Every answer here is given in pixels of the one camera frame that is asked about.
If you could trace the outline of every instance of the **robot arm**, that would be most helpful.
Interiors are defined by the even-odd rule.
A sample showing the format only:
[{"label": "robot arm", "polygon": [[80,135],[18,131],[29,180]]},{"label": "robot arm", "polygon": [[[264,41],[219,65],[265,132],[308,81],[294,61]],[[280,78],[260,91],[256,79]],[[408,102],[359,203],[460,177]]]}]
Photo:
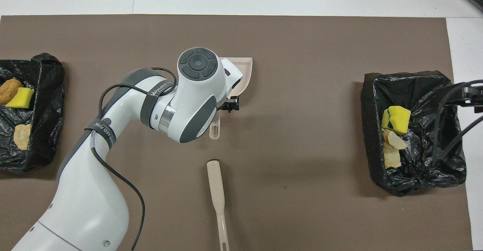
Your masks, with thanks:
[{"label": "robot arm", "polygon": [[[141,122],[186,143],[200,137],[243,78],[229,60],[206,48],[191,48],[178,59],[179,84],[152,68],[138,69],[123,84],[147,94],[119,88],[86,128],[59,168],[55,197],[14,251],[114,251],[128,228],[128,207],[91,148],[105,159],[127,123]],[[171,92],[163,95],[172,86]]]}]

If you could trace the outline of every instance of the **yellow sponge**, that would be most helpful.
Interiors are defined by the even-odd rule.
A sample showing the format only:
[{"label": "yellow sponge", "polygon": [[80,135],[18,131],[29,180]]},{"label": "yellow sponge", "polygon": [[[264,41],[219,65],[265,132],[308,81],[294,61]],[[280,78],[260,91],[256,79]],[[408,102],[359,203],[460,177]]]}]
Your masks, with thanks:
[{"label": "yellow sponge", "polygon": [[32,95],[32,89],[18,88],[17,94],[5,106],[9,108],[28,108]]},{"label": "yellow sponge", "polygon": [[411,111],[402,106],[393,105],[384,110],[381,127],[403,135],[408,132],[409,117]]}]

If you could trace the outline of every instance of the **food scrap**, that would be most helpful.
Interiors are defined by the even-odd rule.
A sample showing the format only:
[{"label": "food scrap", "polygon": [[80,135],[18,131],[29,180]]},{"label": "food scrap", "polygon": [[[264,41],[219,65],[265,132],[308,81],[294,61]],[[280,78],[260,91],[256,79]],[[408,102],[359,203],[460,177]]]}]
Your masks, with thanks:
[{"label": "food scrap", "polygon": [[15,126],[14,143],[21,150],[27,150],[32,125],[19,124]]},{"label": "food scrap", "polygon": [[9,79],[0,86],[0,103],[7,104],[17,94],[18,88],[23,87],[17,79]]},{"label": "food scrap", "polygon": [[388,129],[382,129],[383,133],[383,153],[384,153],[384,166],[386,169],[393,167],[397,168],[401,166],[401,157],[399,150],[403,150],[408,147],[406,142],[397,136],[394,132]]}]

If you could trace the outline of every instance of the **brown surface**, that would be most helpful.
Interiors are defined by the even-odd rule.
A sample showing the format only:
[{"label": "brown surface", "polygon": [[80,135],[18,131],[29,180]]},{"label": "brown surface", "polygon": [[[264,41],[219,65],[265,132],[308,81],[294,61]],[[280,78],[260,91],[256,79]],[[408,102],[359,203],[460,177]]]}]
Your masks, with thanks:
[{"label": "brown surface", "polygon": [[[471,249],[464,186],[393,197],[369,179],[359,93],[366,72],[440,70],[452,77],[444,19],[83,15],[2,17],[0,57],[49,52],[65,65],[55,162],[0,177],[0,246],[10,249],[52,200],[60,159],[96,114],[101,92],[132,69],[175,70],[185,49],[253,57],[241,109],[221,138],[177,144],[132,122],[109,154],[146,200],[139,250],[217,250],[206,162],[217,158],[233,251]],[[131,222],[137,197],[119,184]]]}]

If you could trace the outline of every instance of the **white dustpan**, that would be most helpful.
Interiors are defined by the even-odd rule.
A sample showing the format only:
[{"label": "white dustpan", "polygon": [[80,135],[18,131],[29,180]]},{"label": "white dustpan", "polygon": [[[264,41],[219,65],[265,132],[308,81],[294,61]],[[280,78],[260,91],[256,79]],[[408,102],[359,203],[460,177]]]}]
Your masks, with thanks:
[{"label": "white dustpan", "polygon": [[[228,98],[232,96],[238,96],[243,91],[245,91],[248,83],[250,82],[250,77],[252,76],[252,65],[253,59],[252,58],[220,58],[228,59],[231,63],[235,64],[238,69],[240,69],[241,73],[243,74],[243,79],[235,86],[235,88],[231,91]],[[210,124],[210,138],[217,140],[220,137],[220,113],[217,112],[213,122]]]}]

